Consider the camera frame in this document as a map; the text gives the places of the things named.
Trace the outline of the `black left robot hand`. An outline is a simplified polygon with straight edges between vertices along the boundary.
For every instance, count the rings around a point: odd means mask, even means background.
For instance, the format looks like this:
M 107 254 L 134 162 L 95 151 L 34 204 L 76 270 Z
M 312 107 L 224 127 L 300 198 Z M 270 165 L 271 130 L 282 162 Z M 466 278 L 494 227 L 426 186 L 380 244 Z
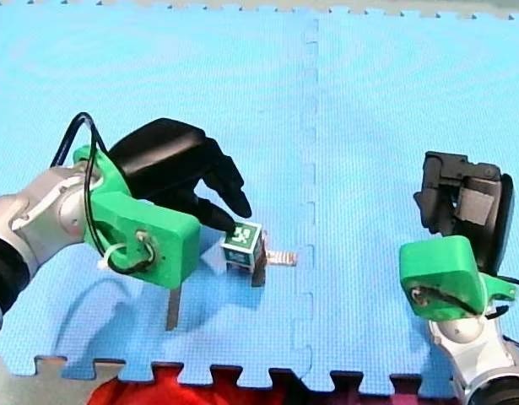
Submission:
M 251 205 L 234 160 L 199 127 L 169 118 L 151 121 L 108 150 L 132 196 L 190 214 L 215 230 L 235 229 Z

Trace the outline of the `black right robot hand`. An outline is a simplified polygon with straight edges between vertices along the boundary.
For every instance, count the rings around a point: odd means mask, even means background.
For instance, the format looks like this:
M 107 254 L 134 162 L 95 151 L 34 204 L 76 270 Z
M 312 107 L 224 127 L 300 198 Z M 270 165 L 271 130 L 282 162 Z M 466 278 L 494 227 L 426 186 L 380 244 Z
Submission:
M 428 151 L 414 201 L 425 229 L 468 238 L 478 270 L 498 274 L 515 205 L 510 175 L 497 165 L 472 163 L 466 155 Z

